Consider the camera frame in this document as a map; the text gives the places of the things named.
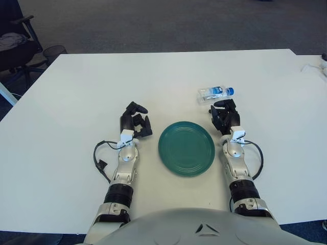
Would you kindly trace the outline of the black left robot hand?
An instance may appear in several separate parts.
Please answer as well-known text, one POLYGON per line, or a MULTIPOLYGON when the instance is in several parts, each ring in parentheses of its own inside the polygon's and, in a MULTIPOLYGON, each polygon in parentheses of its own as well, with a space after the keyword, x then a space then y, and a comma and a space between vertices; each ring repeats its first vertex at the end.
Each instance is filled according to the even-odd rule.
POLYGON ((131 102, 125 112, 120 117, 120 130, 131 131, 132 138, 147 137, 153 134, 149 117, 147 116, 148 110, 135 103, 131 102))

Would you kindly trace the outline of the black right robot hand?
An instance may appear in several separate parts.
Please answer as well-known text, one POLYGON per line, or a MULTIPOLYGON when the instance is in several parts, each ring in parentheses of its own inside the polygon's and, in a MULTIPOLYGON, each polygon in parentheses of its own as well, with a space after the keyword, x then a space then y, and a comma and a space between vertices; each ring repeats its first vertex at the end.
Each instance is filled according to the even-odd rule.
POLYGON ((240 115, 236 110, 233 99, 221 100, 211 105, 209 113, 212 116, 212 123, 222 134, 230 134, 232 127, 240 126, 240 115))

